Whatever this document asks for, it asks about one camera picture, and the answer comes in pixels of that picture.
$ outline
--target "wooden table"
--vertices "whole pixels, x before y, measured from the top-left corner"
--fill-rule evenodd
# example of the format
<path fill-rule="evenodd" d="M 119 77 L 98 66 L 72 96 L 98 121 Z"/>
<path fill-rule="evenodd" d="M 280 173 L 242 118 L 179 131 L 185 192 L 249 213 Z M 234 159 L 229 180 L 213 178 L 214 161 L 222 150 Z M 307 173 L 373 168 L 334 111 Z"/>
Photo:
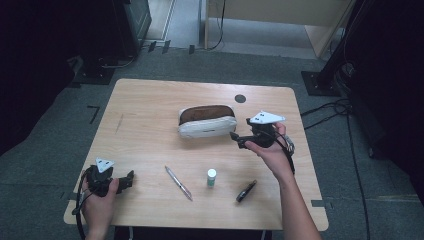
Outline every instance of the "wooden table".
<path fill-rule="evenodd" d="M 224 1 L 206 0 L 205 48 L 209 18 L 221 19 Z M 322 57 L 337 30 L 346 25 L 354 4 L 355 0 L 228 0 L 224 18 L 304 25 L 315 55 Z"/>
<path fill-rule="evenodd" d="M 242 94 L 246 102 L 237 103 Z M 236 132 L 251 135 L 245 119 L 260 110 L 286 117 L 287 134 L 296 146 L 296 179 L 319 230 L 328 220 L 303 130 L 294 92 L 284 87 L 121 79 L 116 83 L 83 169 L 97 157 L 114 160 L 113 177 L 135 171 L 132 188 L 117 197 L 112 224 L 181 228 L 279 230 L 279 187 L 256 154 L 238 149 L 230 136 L 182 139 L 178 111 L 183 108 L 226 104 L 234 107 Z M 189 201 L 172 181 L 170 167 L 193 195 Z M 217 170 L 215 187 L 207 188 L 207 171 Z M 236 202 L 239 192 L 258 181 L 250 194 Z M 75 224 L 70 201 L 64 220 Z"/>

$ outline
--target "small black object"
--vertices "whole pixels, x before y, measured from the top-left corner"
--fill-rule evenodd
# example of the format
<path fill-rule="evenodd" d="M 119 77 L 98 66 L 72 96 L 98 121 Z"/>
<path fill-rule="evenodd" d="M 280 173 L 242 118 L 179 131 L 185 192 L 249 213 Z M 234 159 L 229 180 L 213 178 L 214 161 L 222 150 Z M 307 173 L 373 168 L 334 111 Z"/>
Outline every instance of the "small black object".
<path fill-rule="evenodd" d="M 244 145 L 246 141 L 252 141 L 263 148 L 268 148 L 274 143 L 275 130 L 272 123 L 251 123 L 249 118 L 246 119 L 246 122 L 252 126 L 253 136 L 240 137 L 238 134 L 230 132 L 231 139 L 237 142 L 239 148 L 246 148 Z"/>
<path fill-rule="evenodd" d="M 97 166 L 91 165 L 86 170 L 88 189 L 90 190 L 90 192 L 96 194 L 99 197 L 106 196 L 107 192 L 109 191 L 109 184 L 113 179 L 112 172 L 113 167 L 100 173 Z M 126 177 L 119 178 L 119 187 L 116 193 L 121 193 L 122 190 L 132 187 L 133 178 L 134 171 L 129 172 Z"/>
<path fill-rule="evenodd" d="M 256 183 L 257 181 L 254 180 L 245 189 L 243 189 L 243 191 L 241 191 L 236 198 L 237 202 L 241 202 L 247 196 L 247 194 L 249 194 L 250 190 L 252 190 L 252 188 L 256 185 Z"/>

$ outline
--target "cable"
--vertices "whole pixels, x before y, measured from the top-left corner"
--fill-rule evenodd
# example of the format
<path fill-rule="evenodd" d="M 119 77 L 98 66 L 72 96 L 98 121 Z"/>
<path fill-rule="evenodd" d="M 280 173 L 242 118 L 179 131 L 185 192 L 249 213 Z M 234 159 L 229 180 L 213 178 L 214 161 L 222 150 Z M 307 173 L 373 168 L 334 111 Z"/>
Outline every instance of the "cable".
<path fill-rule="evenodd" d="M 356 174 L 356 178 L 358 180 L 359 190 L 361 192 L 362 206 L 364 208 L 364 218 L 365 218 L 365 225 L 366 225 L 367 240 L 370 240 L 371 234 L 370 234 L 370 226 L 369 226 L 369 218 L 368 218 L 368 208 L 367 208 L 367 203 L 366 203 L 366 200 L 365 200 L 364 189 L 362 187 L 361 177 L 359 175 L 358 163 L 357 163 L 355 149 L 354 149 L 354 145 L 353 145 L 352 130 L 351 130 L 350 121 L 349 121 L 350 112 L 351 112 L 351 108 L 352 108 L 349 100 L 348 99 L 339 99 L 339 100 L 332 102 L 332 103 L 326 103 L 326 104 L 324 104 L 320 107 L 317 107 L 317 108 L 314 108 L 314 109 L 311 109 L 309 111 L 302 113 L 301 116 L 306 116 L 310 113 L 316 112 L 320 109 L 327 108 L 327 107 L 333 107 L 333 109 L 336 113 L 334 115 L 330 116 L 330 117 L 324 118 L 323 120 L 321 120 L 321 121 L 319 121 L 319 122 L 317 122 L 317 123 L 315 123 L 315 124 L 313 124 L 309 127 L 306 127 L 305 130 L 309 129 L 311 127 L 314 127 L 314 126 L 316 126 L 316 125 L 318 125 L 318 124 L 320 124 L 324 121 L 327 121 L 327 120 L 329 120 L 329 119 L 331 119 L 335 116 L 338 116 L 338 115 L 346 116 L 347 127 L 348 127 L 348 132 L 349 132 L 350 149 L 351 149 L 351 152 L 352 152 L 353 164 L 354 164 L 354 167 L 355 167 L 355 174 Z"/>
<path fill-rule="evenodd" d="M 366 2 L 366 0 L 364 0 L 364 1 L 362 2 L 361 7 L 359 8 L 358 12 L 356 13 L 355 18 L 353 18 L 352 23 L 350 24 L 350 29 L 349 29 L 349 31 L 346 33 L 346 38 L 345 38 L 345 41 L 344 41 L 344 44 L 343 44 L 343 57 L 344 57 L 344 60 L 345 60 L 345 63 L 346 63 L 346 64 L 348 64 L 348 63 L 349 63 L 349 62 L 347 61 L 347 57 L 346 57 L 346 45 L 347 45 L 347 40 L 348 40 L 348 39 L 349 39 L 349 37 L 350 37 L 349 35 L 350 35 L 350 32 L 352 31 L 352 26 L 353 26 L 353 24 L 355 23 L 356 19 L 358 18 L 359 13 L 361 13 L 361 10 L 362 10 L 362 8 L 364 7 L 365 2 Z"/>
<path fill-rule="evenodd" d="M 221 34 L 221 36 L 220 36 L 220 38 L 219 38 L 218 43 L 217 43 L 215 46 L 213 46 L 213 47 L 211 47 L 211 48 L 206 49 L 206 50 L 208 50 L 208 51 L 212 51 L 212 50 L 214 50 L 216 47 L 218 47 L 218 45 L 219 45 L 219 44 L 221 43 L 221 41 L 222 41 L 222 36 L 224 35 L 224 14 L 225 14 L 225 2 L 226 2 L 226 0 L 224 0 L 224 5 L 222 6 L 221 26 L 219 26 L 219 23 L 218 23 L 218 28 L 219 28 L 219 30 L 220 30 L 220 34 Z"/>
<path fill-rule="evenodd" d="M 334 109 L 334 111 L 336 113 L 333 114 L 333 115 L 331 115 L 331 116 L 328 116 L 328 117 L 326 117 L 326 118 L 324 118 L 324 119 L 322 119 L 322 120 L 320 120 L 320 121 L 318 121 L 318 122 L 316 122 L 316 123 L 314 123 L 314 124 L 312 124 L 312 125 L 310 125 L 308 127 L 305 127 L 304 130 L 307 130 L 307 129 L 310 129 L 312 127 L 315 127 L 315 126 L 317 126 L 317 125 L 319 125 L 319 124 L 321 124 L 323 122 L 326 122 L 326 121 L 332 119 L 335 116 L 347 115 L 350 112 L 351 108 L 352 108 L 352 106 L 349 103 L 349 100 L 346 99 L 346 98 L 342 98 L 342 99 L 339 99 L 339 100 L 337 100 L 335 102 L 326 103 L 324 105 L 321 105 L 320 107 L 317 107 L 317 108 L 308 110 L 308 111 L 306 111 L 304 113 L 301 113 L 300 116 L 301 117 L 304 117 L 304 116 L 306 116 L 308 114 L 314 113 L 314 112 L 316 112 L 318 110 L 321 110 L 323 108 L 328 108 L 328 107 L 333 107 L 333 109 Z"/>
<path fill-rule="evenodd" d="M 362 187 L 361 177 L 359 176 L 358 163 L 357 163 L 357 160 L 356 160 L 355 149 L 354 149 L 354 146 L 353 146 L 352 131 L 351 131 L 351 128 L 350 128 L 349 114 L 346 115 L 346 119 L 347 119 L 347 128 L 348 128 L 348 132 L 349 132 L 350 149 L 352 151 L 353 164 L 355 166 L 356 178 L 358 179 L 359 190 L 361 192 L 362 206 L 364 208 L 365 226 L 366 226 L 366 230 L 367 230 L 367 240 L 370 240 L 371 234 L 370 234 L 370 225 L 369 225 L 369 219 L 368 219 L 368 208 L 367 208 L 367 203 L 366 203 L 366 200 L 365 200 L 364 189 Z"/>

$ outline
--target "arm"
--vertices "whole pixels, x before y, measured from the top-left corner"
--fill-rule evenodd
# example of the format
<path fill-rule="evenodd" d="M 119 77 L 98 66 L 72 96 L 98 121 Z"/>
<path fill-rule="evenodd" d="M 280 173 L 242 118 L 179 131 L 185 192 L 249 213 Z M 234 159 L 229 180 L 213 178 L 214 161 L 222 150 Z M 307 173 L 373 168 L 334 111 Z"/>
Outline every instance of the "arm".
<path fill-rule="evenodd" d="M 276 123 L 275 127 L 280 134 L 286 133 L 286 127 L 282 123 Z M 281 136 L 278 140 L 285 144 Z M 321 239 L 281 147 L 277 143 L 269 148 L 262 148 L 253 142 L 246 142 L 245 145 L 264 160 L 277 178 L 285 239 Z"/>
<path fill-rule="evenodd" d="M 86 190 L 87 200 L 82 207 L 82 214 L 89 227 L 86 240 L 103 240 L 112 222 L 113 212 L 115 210 L 115 197 L 118 190 L 119 179 L 115 178 L 109 185 L 109 191 L 105 197 L 99 197 Z M 83 189 L 88 189 L 86 180 L 83 183 Z"/>

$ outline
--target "black cable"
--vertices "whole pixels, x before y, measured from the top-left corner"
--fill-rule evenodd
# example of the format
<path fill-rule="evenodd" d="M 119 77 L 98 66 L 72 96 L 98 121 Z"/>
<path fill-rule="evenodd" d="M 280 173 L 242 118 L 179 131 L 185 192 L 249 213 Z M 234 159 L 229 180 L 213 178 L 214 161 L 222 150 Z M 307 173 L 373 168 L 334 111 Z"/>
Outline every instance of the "black cable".
<path fill-rule="evenodd" d="M 355 150 L 353 146 L 352 131 L 350 128 L 349 114 L 346 115 L 346 119 L 347 119 L 347 127 L 349 132 L 350 149 L 352 151 L 353 164 L 355 166 L 355 173 L 356 173 L 356 178 L 358 179 L 359 190 L 361 192 L 362 206 L 364 207 L 365 225 L 367 229 L 367 240 L 369 240 L 371 238 L 371 234 L 370 234 L 370 226 L 369 226 L 369 219 L 368 219 L 368 208 L 367 208 L 367 203 L 365 200 L 364 189 L 362 187 L 361 177 L 359 176 L 358 164 L 357 164 Z"/>
<path fill-rule="evenodd" d="M 211 48 L 208 48 L 208 49 L 207 49 L 208 51 L 212 51 L 212 50 L 214 50 L 216 47 L 218 47 L 218 45 L 219 45 L 219 44 L 221 43 L 221 41 L 222 41 L 222 36 L 224 35 L 224 14 L 225 14 L 225 2 L 226 2 L 226 0 L 224 0 L 224 5 L 222 6 L 221 26 L 219 26 L 219 24 L 218 24 L 218 28 L 220 29 L 221 36 L 220 36 L 220 38 L 219 38 L 218 43 L 217 43 L 215 46 L 213 46 L 213 47 L 211 47 Z"/>
<path fill-rule="evenodd" d="M 349 103 L 349 100 L 348 99 L 339 99 L 335 102 L 327 103 L 327 104 L 324 104 L 324 105 L 322 105 L 318 108 L 314 108 L 314 109 L 311 109 L 309 111 L 306 111 L 306 112 L 302 113 L 301 116 L 306 116 L 310 113 L 316 112 L 320 109 L 330 107 L 330 106 L 332 106 L 334 111 L 336 112 L 334 115 L 327 117 L 327 118 L 325 118 L 325 119 L 319 121 L 318 123 L 315 123 L 315 124 L 313 124 L 309 127 L 306 127 L 305 130 L 308 129 L 308 128 L 311 128 L 313 126 L 316 126 L 316 125 L 318 125 L 318 124 L 320 124 L 324 121 L 327 121 L 334 116 L 338 116 L 338 115 L 346 116 L 347 127 L 348 127 L 348 132 L 349 132 L 350 149 L 351 149 L 351 152 L 352 152 L 353 164 L 354 164 L 354 167 L 355 167 L 355 174 L 356 174 L 356 178 L 358 180 L 359 190 L 361 192 L 362 206 L 364 208 L 364 215 L 365 215 L 366 234 L 367 234 L 367 240 L 369 240 L 371 238 L 371 234 L 370 234 L 370 226 L 369 226 L 369 218 L 368 218 L 368 208 L 367 208 L 367 204 L 366 204 L 366 200 L 365 200 L 364 189 L 362 187 L 361 177 L 359 175 L 358 163 L 357 163 L 357 159 L 356 159 L 355 149 L 354 149 L 354 146 L 353 146 L 352 130 L 351 130 L 350 121 L 349 121 L 352 106 Z"/>
<path fill-rule="evenodd" d="M 308 114 L 314 113 L 314 112 L 316 112 L 318 110 L 321 110 L 323 108 L 328 108 L 328 107 L 333 107 L 333 109 L 334 109 L 334 111 L 336 113 L 333 114 L 333 115 L 331 115 L 331 116 L 328 116 L 328 117 L 326 117 L 326 118 L 324 118 L 324 119 L 322 119 L 322 120 L 320 120 L 320 121 L 318 121 L 318 122 L 316 122 L 316 123 L 314 123 L 314 124 L 312 124 L 312 125 L 310 125 L 308 127 L 305 127 L 304 130 L 307 130 L 307 129 L 310 129 L 312 127 L 315 127 L 315 126 L 317 126 L 317 125 L 319 125 L 319 124 L 321 124 L 323 122 L 326 122 L 326 121 L 332 119 L 335 116 L 347 115 L 350 112 L 350 110 L 351 110 L 351 105 L 349 103 L 349 100 L 348 99 L 345 99 L 345 98 L 342 98 L 342 99 L 339 99 L 339 100 L 337 100 L 335 102 L 326 103 L 326 104 L 321 105 L 320 107 L 317 107 L 317 108 L 308 110 L 308 111 L 306 111 L 304 113 L 301 113 L 300 116 L 301 117 L 304 117 L 304 116 L 306 116 Z"/>
<path fill-rule="evenodd" d="M 78 232 L 80 234 L 81 239 L 83 239 L 83 240 L 85 239 L 85 233 L 84 233 L 84 229 L 82 228 L 82 222 L 81 222 L 80 200 L 81 200 L 82 184 L 84 182 L 85 176 L 87 176 L 87 172 L 84 172 L 84 174 L 81 176 L 81 180 L 80 180 L 80 183 L 78 185 L 78 190 L 77 190 L 77 199 L 76 199 L 76 203 L 75 203 L 75 209 L 72 211 L 72 214 L 75 215 L 75 218 L 76 218 L 76 221 L 77 221 Z"/>

